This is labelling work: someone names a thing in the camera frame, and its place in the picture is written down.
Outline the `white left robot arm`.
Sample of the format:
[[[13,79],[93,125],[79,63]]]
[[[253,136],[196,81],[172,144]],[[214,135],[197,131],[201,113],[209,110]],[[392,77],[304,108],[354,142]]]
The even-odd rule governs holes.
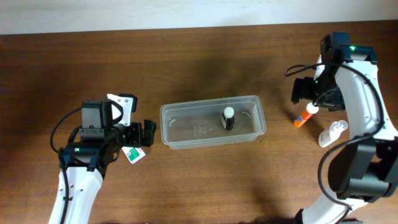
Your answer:
[[[67,145],[56,149],[60,174],[50,223],[87,223],[108,166],[124,153],[131,164],[145,156],[154,143],[155,122],[133,122],[137,97],[108,94],[86,100],[78,108],[81,125]]]

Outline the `white Panadol medicine box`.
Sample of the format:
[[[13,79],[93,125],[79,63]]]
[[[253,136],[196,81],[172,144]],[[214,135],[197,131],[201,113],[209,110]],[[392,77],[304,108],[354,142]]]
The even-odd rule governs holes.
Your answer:
[[[131,164],[135,164],[146,156],[140,147],[123,147],[122,150]]]

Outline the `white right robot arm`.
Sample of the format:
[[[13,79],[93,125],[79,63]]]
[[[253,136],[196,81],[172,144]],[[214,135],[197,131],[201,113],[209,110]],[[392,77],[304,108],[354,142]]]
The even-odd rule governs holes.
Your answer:
[[[397,130],[389,119],[378,85],[378,60],[372,47],[352,44],[345,32],[322,38],[313,77],[294,81],[291,100],[309,100],[296,119],[303,124],[319,107],[346,111],[349,139],[322,157],[330,161],[328,184],[295,223],[346,223],[354,210],[397,188]]]

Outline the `dark bottle with white cap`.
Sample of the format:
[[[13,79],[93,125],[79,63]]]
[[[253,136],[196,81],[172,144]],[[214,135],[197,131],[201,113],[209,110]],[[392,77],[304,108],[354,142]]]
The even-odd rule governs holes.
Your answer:
[[[232,130],[234,127],[234,109],[226,107],[221,115],[221,123],[225,130]]]

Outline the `orange tube with white cap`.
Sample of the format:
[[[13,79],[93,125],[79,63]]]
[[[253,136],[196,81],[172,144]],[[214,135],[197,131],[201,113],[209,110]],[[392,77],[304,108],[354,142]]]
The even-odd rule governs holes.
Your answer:
[[[293,125],[296,128],[303,126],[313,115],[319,112],[319,107],[313,103],[308,103],[301,114],[295,119]]]

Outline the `white spray bottle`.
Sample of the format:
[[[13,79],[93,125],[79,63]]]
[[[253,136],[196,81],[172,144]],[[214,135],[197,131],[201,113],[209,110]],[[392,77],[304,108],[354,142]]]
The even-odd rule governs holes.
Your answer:
[[[335,142],[348,129],[348,123],[344,120],[334,121],[328,128],[323,130],[318,138],[320,147],[327,147]]]

